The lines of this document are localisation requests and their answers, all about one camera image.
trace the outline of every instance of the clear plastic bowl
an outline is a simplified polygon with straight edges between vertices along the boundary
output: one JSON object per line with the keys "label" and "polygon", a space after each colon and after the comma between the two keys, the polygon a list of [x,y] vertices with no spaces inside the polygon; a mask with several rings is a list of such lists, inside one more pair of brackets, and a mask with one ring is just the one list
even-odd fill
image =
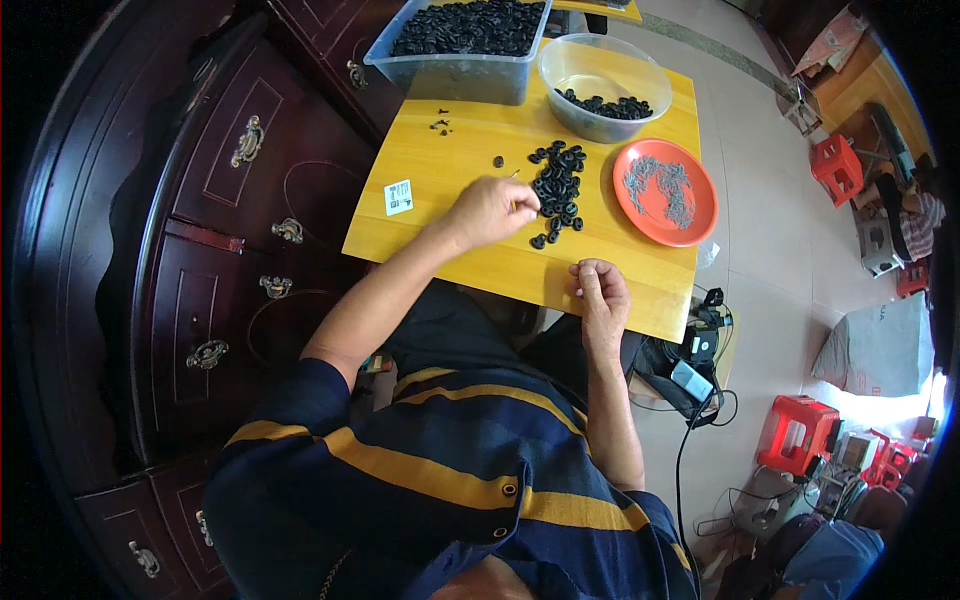
{"label": "clear plastic bowl", "polygon": [[[598,34],[561,36],[540,51],[540,78],[547,87],[550,109],[564,127],[594,142],[612,144],[630,139],[647,123],[659,119],[673,101],[673,89],[663,69],[639,48]],[[573,88],[577,99],[602,96],[604,102],[635,96],[646,100],[653,114],[626,120],[593,114],[569,102],[554,89]]]}

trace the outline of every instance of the orange plate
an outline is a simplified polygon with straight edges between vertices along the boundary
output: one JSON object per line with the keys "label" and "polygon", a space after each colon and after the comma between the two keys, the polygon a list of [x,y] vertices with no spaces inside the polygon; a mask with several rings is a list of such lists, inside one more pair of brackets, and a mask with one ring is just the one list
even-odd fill
{"label": "orange plate", "polygon": [[[666,198],[658,189],[655,177],[650,178],[646,193],[639,198],[644,213],[640,214],[636,210],[630,200],[630,193],[623,184],[623,176],[634,160],[641,156],[652,156],[660,162],[679,162],[684,166],[686,177],[690,180],[690,187],[684,186],[685,199],[694,206],[693,223],[688,228],[680,229],[676,223],[663,216]],[[665,246],[696,246],[707,239],[717,224],[717,191],[704,165],[691,153],[665,139],[648,137],[624,148],[613,165],[613,189],[616,190],[620,206],[636,228]]]}

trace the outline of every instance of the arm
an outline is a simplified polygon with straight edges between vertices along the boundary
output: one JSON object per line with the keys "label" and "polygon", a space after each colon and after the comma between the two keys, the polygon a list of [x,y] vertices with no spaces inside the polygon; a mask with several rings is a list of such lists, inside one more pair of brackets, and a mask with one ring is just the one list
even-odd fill
{"label": "arm", "polygon": [[593,463],[618,490],[644,489],[643,452],[620,366],[620,338],[630,314],[630,291],[613,264],[596,258],[570,266],[573,288],[584,299],[588,361],[587,441]]}
{"label": "arm", "polygon": [[540,200],[529,185],[481,178],[447,213],[337,302],[300,358],[332,365],[352,390],[356,374],[387,340],[433,275],[460,254],[506,239],[537,218]]}

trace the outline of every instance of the hand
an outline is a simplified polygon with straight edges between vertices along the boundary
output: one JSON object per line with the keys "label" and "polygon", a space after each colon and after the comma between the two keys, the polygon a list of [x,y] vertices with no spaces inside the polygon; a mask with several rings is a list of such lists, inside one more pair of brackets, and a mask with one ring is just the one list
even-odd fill
{"label": "hand", "polygon": [[537,218],[540,199],[526,183],[482,177],[460,192],[460,198],[437,225],[461,252],[505,240]]}
{"label": "hand", "polygon": [[620,361],[620,338],[630,315],[630,290],[616,266],[599,258],[570,265],[574,294],[584,299],[584,349],[594,364]]}

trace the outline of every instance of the wooden table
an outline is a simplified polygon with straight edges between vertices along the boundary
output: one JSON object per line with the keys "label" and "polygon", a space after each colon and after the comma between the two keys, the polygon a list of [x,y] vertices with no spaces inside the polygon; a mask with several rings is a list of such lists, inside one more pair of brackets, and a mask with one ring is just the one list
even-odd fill
{"label": "wooden table", "polygon": [[631,1],[623,10],[616,9],[604,2],[590,2],[589,0],[554,0],[550,6],[554,11],[577,11],[589,12],[590,14],[602,14],[622,21],[630,21],[637,25],[643,20],[640,11],[636,9],[636,3]]}
{"label": "wooden table", "polygon": [[[672,140],[700,157],[700,130],[693,82],[667,71],[673,103],[637,137]],[[550,112],[546,87],[536,66],[530,73],[526,102],[519,107],[473,102],[407,100],[390,127],[376,158],[343,252],[383,262],[410,241],[427,223],[442,215],[460,191],[482,175],[532,181],[540,169],[527,155],[555,139],[580,144],[588,154],[581,196],[577,199],[585,228],[565,230],[557,244],[534,250],[530,238],[546,231],[538,219],[499,244],[469,252],[445,265],[438,276],[564,312],[582,314],[580,299],[571,297],[567,267],[583,258],[613,262],[627,279],[634,303],[627,327],[665,340],[684,336],[697,249],[668,248],[640,233],[620,208],[613,192],[612,167],[625,144],[597,144],[578,138]],[[438,109],[449,110],[443,117]],[[441,136],[430,125],[449,122]],[[492,165],[503,156],[504,167]],[[384,187],[410,180],[413,209],[386,215]]]}

